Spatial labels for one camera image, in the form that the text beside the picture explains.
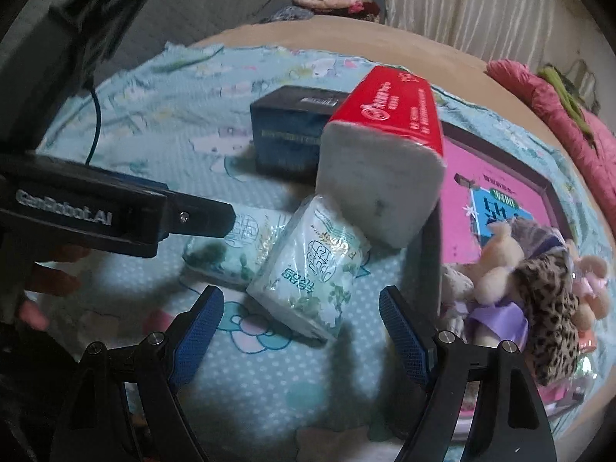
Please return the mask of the person's left hand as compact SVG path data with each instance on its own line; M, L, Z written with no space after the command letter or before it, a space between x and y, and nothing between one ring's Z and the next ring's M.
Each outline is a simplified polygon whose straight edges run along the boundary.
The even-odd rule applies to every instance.
M24 289L38 294L65 297L75 292L79 279L63 270L47 267L47 263L75 263L89 256L91 249L77 245L45 247L24 281ZM26 298L19 308L19 318L36 331L45 331L48 319L38 304Z

